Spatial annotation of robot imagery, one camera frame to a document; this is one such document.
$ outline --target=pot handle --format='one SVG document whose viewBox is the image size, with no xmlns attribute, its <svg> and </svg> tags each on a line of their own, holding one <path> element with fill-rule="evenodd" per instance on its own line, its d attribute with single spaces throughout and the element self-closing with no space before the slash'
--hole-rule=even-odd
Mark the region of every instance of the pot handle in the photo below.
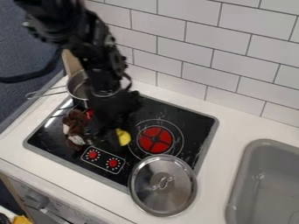
<svg viewBox="0 0 299 224">
<path fill-rule="evenodd" d="M 49 95 L 64 94 L 64 93 L 67 93 L 67 91 L 62 91 L 62 92 L 57 92 L 57 93 L 52 93 L 52 94 L 45 94 L 45 92 L 49 91 L 49 90 L 53 90 L 53 89 L 57 89 L 57 88 L 65 88 L 65 87 L 66 86 L 43 88 L 38 91 L 30 92 L 30 93 L 26 94 L 25 97 L 27 98 L 27 100 L 30 100 L 30 99 L 36 99 L 36 98 L 40 98 L 40 97 L 44 97 L 44 96 L 49 96 Z"/>
</svg>

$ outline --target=cable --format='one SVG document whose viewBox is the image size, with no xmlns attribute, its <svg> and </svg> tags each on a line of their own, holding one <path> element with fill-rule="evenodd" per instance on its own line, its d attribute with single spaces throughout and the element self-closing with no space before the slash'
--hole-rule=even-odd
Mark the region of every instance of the cable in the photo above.
<svg viewBox="0 0 299 224">
<path fill-rule="evenodd" d="M 56 64 L 57 64 L 57 62 L 60 58 L 60 55 L 62 53 L 62 50 L 63 49 L 61 47 L 58 47 L 56 49 L 55 53 L 53 54 L 51 60 L 41 70 L 32 72 L 32 73 L 23 73 L 23 74 L 15 75 L 12 77 L 1 77 L 0 76 L 0 82 L 2 82 L 2 83 L 17 83 L 17 82 L 32 80 L 32 79 L 49 74 L 50 72 L 52 72 L 55 69 Z"/>
</svg>

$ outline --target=metal lid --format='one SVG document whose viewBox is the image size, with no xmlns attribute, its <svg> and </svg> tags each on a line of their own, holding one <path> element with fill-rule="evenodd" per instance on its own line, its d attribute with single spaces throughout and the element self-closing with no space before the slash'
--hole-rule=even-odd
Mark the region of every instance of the metal lid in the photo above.
<svg viewBox="0 0 299 224">
<path fill-rule="evenodd" d="M 191 167 L 168 156 L 144 159 L 133 170 L 129 190 L 134 202 L 155 216 L 182 213 L 195 200 L 198 184 Z"/>
</svg>

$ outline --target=toy stove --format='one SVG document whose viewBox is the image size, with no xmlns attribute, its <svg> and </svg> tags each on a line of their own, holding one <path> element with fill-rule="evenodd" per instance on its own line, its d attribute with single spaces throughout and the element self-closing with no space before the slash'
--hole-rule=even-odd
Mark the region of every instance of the toy stove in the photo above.
<svg viewBox="0 0 299 224">
<path fill-rule="evenodd" d="M 126 124 L 132 141 L 120 151 L 101 141 L 80 151 L 66 146 L 63 116 L 71 109 L 84 111 L 72 99 L 66 99 L 41 123 L 25 140 L 25 148 L 125 192 L 133 167 L 151 155 L 176 156 L 198 172 L 216 131 L 216 120 L 161 101 L 145 97 L 142 101 L 143 107 Z"/>
</svg>

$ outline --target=metal sink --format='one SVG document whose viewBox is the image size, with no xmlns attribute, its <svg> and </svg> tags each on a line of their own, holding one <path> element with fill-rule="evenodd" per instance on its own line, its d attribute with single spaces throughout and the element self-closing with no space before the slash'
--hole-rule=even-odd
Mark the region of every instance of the metal sink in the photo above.
<svg viewBox="0 0 299 224">
<path fill-rule="evenodd" d="M 299 223 L 298 148 L 267 139 L 246 147 L 226 206 L 226 223 Z"/>
</svg>

